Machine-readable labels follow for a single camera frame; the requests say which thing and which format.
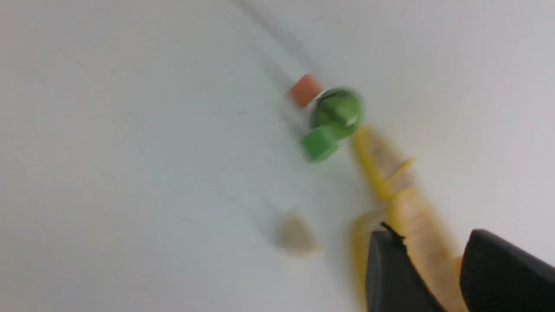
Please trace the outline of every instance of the green ball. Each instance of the green ball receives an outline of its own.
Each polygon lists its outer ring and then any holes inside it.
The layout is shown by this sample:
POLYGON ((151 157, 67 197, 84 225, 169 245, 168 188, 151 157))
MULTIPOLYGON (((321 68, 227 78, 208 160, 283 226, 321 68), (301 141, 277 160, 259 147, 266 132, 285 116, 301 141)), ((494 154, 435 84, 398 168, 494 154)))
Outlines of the green ball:
POLYGON ((337 140, 355 132, 362 123, 362 105, 358 95, 345 88, 334 88, 316 100, 310 125, 313 128, 328 125, 337 140))

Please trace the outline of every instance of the beige triangle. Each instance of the beige triangle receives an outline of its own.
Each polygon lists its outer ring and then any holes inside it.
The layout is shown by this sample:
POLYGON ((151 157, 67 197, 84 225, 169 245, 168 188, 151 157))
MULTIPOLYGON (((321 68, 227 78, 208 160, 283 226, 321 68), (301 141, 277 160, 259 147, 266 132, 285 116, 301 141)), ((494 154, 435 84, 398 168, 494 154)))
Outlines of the beige triangle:
POLYGON ((279 229, 280 244, 294 256, 306 256, 319 250, 316 236, 298 209, 285 217, 279 229))

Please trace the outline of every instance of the orange cube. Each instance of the orange cube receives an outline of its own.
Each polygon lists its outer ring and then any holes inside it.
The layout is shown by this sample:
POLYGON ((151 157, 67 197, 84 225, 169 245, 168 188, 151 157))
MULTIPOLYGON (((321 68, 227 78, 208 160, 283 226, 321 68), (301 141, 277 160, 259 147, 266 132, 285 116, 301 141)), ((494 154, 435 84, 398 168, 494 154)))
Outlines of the orange cube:
POLYGON ((306 74, 289 90, 289 96, 299 108, 305 108, 323 90, 313 74, 306 74))

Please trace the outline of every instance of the green cube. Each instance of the green cube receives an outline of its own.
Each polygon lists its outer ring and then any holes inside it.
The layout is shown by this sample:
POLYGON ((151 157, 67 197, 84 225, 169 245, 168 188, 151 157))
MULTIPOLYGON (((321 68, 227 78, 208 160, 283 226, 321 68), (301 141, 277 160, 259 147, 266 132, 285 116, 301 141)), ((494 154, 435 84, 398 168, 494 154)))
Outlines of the green cube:
POLYGON ((312 162, 321 162, 327 159, 339 148, 334 130, 330 125, 316 127, 305 136, 301 144, 312 162))

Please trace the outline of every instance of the white background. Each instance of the white background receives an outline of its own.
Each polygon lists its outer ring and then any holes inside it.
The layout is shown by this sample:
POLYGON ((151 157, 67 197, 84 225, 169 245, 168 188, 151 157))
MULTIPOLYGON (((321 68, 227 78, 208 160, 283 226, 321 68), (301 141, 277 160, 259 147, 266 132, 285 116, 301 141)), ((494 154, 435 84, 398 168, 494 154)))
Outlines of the white background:
POLYGON ((357 310, 373 204, 347 149, 305 162, 277 68, 360 91, 459 251, 486 228, 555 264, 553 2, 249 3, 295 57, 229 0, 0 3, 3 310, 357 310), (314 258, 275 246, 294 207, 314 258))

